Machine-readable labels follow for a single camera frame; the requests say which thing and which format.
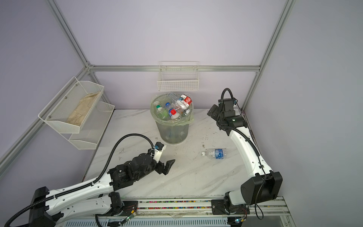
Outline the red label crushed bottle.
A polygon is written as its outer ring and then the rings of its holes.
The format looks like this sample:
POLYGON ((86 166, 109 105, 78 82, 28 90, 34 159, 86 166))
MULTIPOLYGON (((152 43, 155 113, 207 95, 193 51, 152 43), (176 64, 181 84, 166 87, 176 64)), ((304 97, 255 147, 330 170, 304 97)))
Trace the red label crushed bottle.
POLYGON ((182 111, 185 111, 192 104, 192 99, 188 95, 182 94, 177 98, 176 103, 179 105, 182 111))

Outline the small blue label bottle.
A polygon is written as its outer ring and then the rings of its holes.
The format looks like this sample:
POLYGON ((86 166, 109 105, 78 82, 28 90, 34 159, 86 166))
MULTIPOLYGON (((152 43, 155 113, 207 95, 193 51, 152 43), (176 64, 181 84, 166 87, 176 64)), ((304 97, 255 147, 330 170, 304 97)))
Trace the small blue label bottle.
POLYGON ((167 102, 165 104, 165 108, 171 120, 180 119, 180 114, 177 112, 177 110, 174 108, 174 106, 171 103, 167 102))

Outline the green label clear bottle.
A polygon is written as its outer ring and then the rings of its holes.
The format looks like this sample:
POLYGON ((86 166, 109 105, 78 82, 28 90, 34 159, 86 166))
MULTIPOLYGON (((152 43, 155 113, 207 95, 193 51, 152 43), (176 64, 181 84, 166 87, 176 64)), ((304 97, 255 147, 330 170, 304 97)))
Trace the green label clear bottle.
POLYGON ((154 106, 156 109, 156 115, 159 119, 167 121, 169 120, 169 114, 165 108, 163 108, 159 101, 154 102, 154 106))

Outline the crushed clear bottle white cap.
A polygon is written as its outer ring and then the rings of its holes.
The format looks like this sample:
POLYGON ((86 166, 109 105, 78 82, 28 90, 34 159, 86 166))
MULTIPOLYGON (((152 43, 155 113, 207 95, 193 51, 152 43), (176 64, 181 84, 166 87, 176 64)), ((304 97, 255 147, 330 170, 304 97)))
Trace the crushed clear bottle white cap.
POLYGON ((172 100, 172 102, 176 105, 177 101, 179 101, 180 96, 174 92, 168 93, 168 97, 172 100))

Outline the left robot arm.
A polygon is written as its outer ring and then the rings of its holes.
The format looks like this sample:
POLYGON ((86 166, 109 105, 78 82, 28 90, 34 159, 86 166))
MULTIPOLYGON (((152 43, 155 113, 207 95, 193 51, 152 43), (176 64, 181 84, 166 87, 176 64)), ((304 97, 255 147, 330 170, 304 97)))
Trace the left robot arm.
POLYGON ((142 153, 131 161, 111 168, 96 182, 91 179, 85 183, 58 190, 39 188, 34 194, 34 202, 37 205, 30 209, 29 226, 54 227, 61 218, 66 217, 67 208, 80 204, 86 199, 132 186, 134 182, 153 171, 167 175, 175 160, 169 160, 164 164, 159 161, 159 158, 159 155, 154 159, 152 155, 142 153))

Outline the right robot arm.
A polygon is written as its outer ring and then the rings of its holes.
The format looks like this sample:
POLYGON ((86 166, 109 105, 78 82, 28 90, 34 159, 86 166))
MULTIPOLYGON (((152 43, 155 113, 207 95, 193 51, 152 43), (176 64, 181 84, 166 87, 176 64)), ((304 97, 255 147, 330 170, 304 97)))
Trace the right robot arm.
POLYGON ((266 163, 252 139, 248 123, 242 115, 236 115, 235 99, 219 99, 207 115, 216 121, 237 147, 246 167, 248 180, 240 189, 227 192, 228 206, 254 205, 277 198, 283 178, 266 163))

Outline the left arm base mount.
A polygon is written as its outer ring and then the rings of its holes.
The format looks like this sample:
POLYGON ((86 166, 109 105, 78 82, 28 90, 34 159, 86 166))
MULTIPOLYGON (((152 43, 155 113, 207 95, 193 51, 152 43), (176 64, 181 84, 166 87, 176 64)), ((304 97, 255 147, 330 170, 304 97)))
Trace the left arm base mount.
POLYGON ((136 212, 138 208, 138 201, 121 201, 113 202, 112 209, 110 210, 111 216, 122 216, 126 217, 131 214, 131 212, 136 212))

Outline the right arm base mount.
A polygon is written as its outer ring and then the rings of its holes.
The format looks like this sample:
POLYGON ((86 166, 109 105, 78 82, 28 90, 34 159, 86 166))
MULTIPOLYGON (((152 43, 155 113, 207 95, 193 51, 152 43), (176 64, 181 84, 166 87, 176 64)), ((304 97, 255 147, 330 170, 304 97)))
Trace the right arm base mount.
POLYGON ((225 200, 212 200, 211 209, 213 215, 249 215, 249 207, 245 204, 232 205, 225 200))

